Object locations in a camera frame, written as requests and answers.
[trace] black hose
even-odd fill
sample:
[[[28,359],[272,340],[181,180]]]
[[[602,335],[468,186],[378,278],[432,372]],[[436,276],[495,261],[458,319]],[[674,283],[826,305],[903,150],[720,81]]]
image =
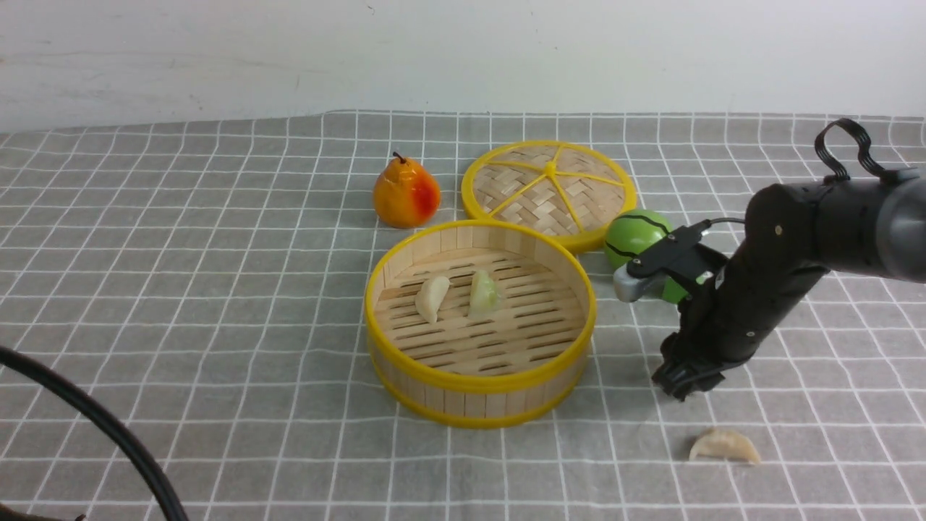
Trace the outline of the black hose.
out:
[[[738,217],[718,217],[716,219],[709,220],[710,225],[720,224],[721,222],[733,222],[735,224],[746,224],[746,221]]]
[[[86,515],[78,515],[74,521],[84,521]],[[0,504],[0,521],[61,521],[60,519],[54,519],[52,517],[44,517],[41,515],[32,515],[32,514],[21,514],[15,510],[5,507],[3,504]]]
[[[109,439],[112,439],[129,458],[135,470],[142,475],[142,479],[154,494],[157,504],[160,505],[161,511],[164,513],[164,517],[168,521],[189,521],[186,512],[183,511],[180,498],[177,497],[177,492],[170,485],[170,481],[165,476],[160,465],[155,461],[154,456],[148,452],[142,442],[125,425],[100,405],[99,402],[58,373],[10,348],[0,346],[0,364],[55,393],[60,399],[66,401],[71,407],[86,416]]]

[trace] green toy fruit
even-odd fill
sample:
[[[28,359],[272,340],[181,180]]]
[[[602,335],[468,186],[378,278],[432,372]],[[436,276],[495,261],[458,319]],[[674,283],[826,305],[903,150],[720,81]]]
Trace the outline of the green toy fruit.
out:
[[[605,255],[617,270],[643,250],[659,242],[672,230],[669,221],[652,210],[635,209],[621,213],[607,228]]]

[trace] grid tablecloth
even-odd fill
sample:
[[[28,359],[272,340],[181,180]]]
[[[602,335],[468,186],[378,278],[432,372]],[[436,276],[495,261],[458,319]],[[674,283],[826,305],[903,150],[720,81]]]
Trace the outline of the grid tablecloth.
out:
[[[192,519],[921,520],[922,286],[827,276],[746,367],[678,403],[648,379],[675,310],[617,301],[604,254],[582,255],[599,298],[584,379],[504,430],[419,419],[364,347],[368,273],[409,233],[370,207],[393,150],[443,188],[432,223],[465,218],[479,155],[558,139],[613,158],[677,225],[828,173],[812,143],[834,117],[342,111],[0,134],[0,343],[124,419]],[[882,164],[926,162],[922,118],[856,118]],[[828,139],[855,167],[854,144]],[[739,234],[707,241],[731,253]],[[748,435],[764,463],[687,462],[709,426]],[[161,518],[113,445],[8,370],[0,502]]]

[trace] white dumpling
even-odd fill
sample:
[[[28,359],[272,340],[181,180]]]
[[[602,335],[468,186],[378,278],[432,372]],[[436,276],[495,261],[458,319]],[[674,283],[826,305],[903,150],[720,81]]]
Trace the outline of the white dumpling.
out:
[[[688,459],[693,460],[698,456],[746,460],[751,464],[762,462],[756,446],[749,438],[734,430],[717,428],[710,428],[698,437]]]
[[[437,323],[437,311],[441,309],[441,302],[444,302],[448,289],[450,279],[445,276],[436,276],[421,285],[421,290],[415,296],[415,310],[428,323]]]

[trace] woven bamboo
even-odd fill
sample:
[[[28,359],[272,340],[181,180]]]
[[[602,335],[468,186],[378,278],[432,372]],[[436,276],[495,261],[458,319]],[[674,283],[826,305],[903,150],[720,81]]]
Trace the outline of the woven bamboo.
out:
[[[476,270],[503,297],[478,320],[467,316]],[[414,299],[438,275],[451,287],[429,324]],[[595,319],[579,263],[548,237],[502,222],[451,222],[410,237],[380,261],[366,304],[368,347],[384,385],[418,413],[468,427],[522,423],[565,398]]]
[[[584,146],[524,142],[479,158],[463,179],[473,219],[495,219],[554,237],[569,251],[601,248],[607,226],[636,206],[630,177]]]

